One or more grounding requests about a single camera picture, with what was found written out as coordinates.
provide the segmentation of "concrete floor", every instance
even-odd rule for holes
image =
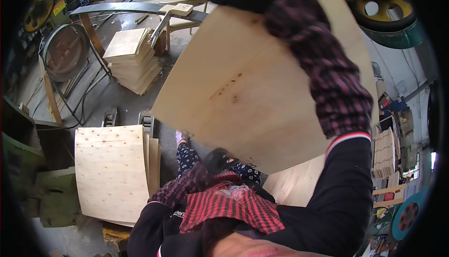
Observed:
[[[102,2],[119,2],[122,0],[99,0],[95,3]],[[160,1],[174,1],[174,0],[134,0],[137,2],[159,3]],[[209,3],[207,12],[210,13],[215,4]],[[195,7],[195,9],[202,11],[203,6]],[[100,38],[104,48],[106,49],[109,42],[112,40],[115,32],[120,30],[131,30],[136,28],[155,28],[159,23],[159,16],[150,15],[141,24],[137,25],[134,21],[139,18],[140,13],[123,13],[113,15],[106,21],[98,21],[105,17],[93,18],[92,22],[101,26],[97,29],[98,37]],[[160,64],[163,66],[163,74],[160,75],[154,82],[154,85],[143,96],[138,96],[127,88],[118,84],[115,78],[105,77],[88,93],[84,103],[84,119],[83,126],[96,127],[101,126],[103,114],[110,106],[115,105],[119,111],[119,124],[132,125],[137,124],[139,112],[144,109],[150,109],[153,106],[156,97],[170,73],[174,63],[185,49],[186,45],[191,39],[189,30],[177,30],[171,33],[171,54],[167,52],[160,58]],[[23,81],[17,104],[20,102],[26,103],[35,89],[40,75],[37,63],[37,57],[30,63],[30,72]],[[70,107],[76,106],[79,102],[85,88],[100,68],[99,63],[95,59],[93,53],[90,53],[90,63],[88,69],[83,77],[83,80],[76,87],[74,93],[69,98]],[[32,117],[43,121],[52,121],[50,113],[47,110],[47,96],[45,89],[42,87],[37,92],[35,97],[28,103],[30,114]],[[76,115],[81,117],[81,108],[76,112]],[[61,111],[61,117],[65,126],[73,126],[77,123],[75,118],[71,116],[69,110],[64,106]],[[75,129],[70,130],[72,136],[75,134]],[[154,137],[159,138],[161,145],[161,186],[166,182],[172,180],[177,175],[177,160],[176,160],[176,141],[175,130],[171,127],[157,122],[155,125]],[[204,157],[210,151],[208,147],[204,147],[195,141],[190,145],[195,148],[199,155]],[[83,222],[76,226],[64,228],[43,228],[38,219],[32,221],[38,236],[41,238],[41,243],[46,251],[58,249],[61,254],[70,257],[86,257],[92,256],[96,253],[105,254],[110,253],[112,256],[117,256],[117,252],[113,252],[108,248],[103,240],[101,224],[97,219],[86,218]]]

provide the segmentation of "wall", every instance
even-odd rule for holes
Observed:
[[[427,81],[423,67],[414,48],[397,50],[381,46],[360,30],[368,48],[371,61],[379,64],[382,77],[391,99],[406,97]],[[420,92],[407,102],[413,115],[415,143],[428,141],[427,99],[429,91]]]

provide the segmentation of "patterned pants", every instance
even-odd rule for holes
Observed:
[[[199,157],[195,149],[188,147],[185,143],[179,144],[176,156],[179,164],[178,178],[181,177],[184,171],[193,168],[196,161],[201,161],[201,158]],[[238,174],[240,177],[242,177],[242,179],[251,179],[254,180],[257,184],[261,184],[260,171],[255,170],[249,165],[245,165],[239,162],[232,165],[229,170]]]

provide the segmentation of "shoe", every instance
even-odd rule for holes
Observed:
[[[185,141],[188,141],[188,137],[185,136],[185,135],[182,133],[182,131],[176,131],[175,136],[176,136],[176,146],[179,146],[179,142],[181,142],[181,140],[183,140],[183,139],[184,139]]]

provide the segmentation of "pink slipper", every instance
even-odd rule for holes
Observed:
[[[176,136],[176,146],[179,146],[179,142],[181,142],[181,140],[183,140],[183,139],[184,139],[185,141],[188,141],[188,137],[185,136],[185,135],[182,133],[182,131],[176,131],[175,136]]]

